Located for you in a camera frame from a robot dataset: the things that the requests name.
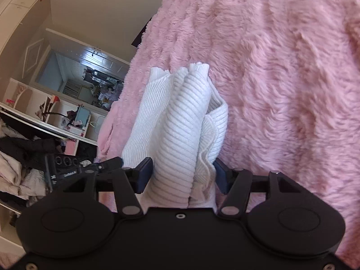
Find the pink fluffy bed blanket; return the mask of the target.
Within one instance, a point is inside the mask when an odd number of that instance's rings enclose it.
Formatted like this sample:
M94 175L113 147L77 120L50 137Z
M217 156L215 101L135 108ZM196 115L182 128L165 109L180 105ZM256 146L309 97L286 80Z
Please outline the pink fluffy bed blanket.
M229 107L220 158L277 169L344 217L338 256L359 266L359 0L163 0L98 138L120 155L149 71L190 63Z

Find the open wardrobe with clothes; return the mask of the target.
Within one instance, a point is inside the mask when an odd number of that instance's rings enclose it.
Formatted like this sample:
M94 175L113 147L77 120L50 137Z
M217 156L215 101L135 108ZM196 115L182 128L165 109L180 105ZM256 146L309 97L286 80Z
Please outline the open wardrobe with clothes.
M47 154L75 155L84 166L90 164L96 147L80 143L76 152L67 152L74 143L1 113L1 205L22 212L50 192L45 177Z

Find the black panel by wall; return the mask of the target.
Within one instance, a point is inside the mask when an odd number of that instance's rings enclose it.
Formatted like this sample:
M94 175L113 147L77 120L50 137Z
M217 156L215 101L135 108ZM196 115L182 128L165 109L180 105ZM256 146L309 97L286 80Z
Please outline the black panel by wall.
M131 43L131 45L133 47L138 48L140 46L140 44L142 42L142 37L143 37L144 33L146 32L147 26L148 26L150 21L151 21L151 19L148 20L148 22L144 25L144 27L141 29L141 31L137 34L137 36L135 37L135 39Z

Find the white cable-knit sweater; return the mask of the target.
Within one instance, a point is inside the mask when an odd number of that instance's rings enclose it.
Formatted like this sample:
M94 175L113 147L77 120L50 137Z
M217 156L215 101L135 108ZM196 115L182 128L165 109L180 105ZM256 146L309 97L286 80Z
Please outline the white cable-knit sweater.
M174 73L150 71L130 137L123 149L125 167L144 158L153 174L137 198L141 207L216 209L216 171L228 124L228 105L209 78L206 63Z

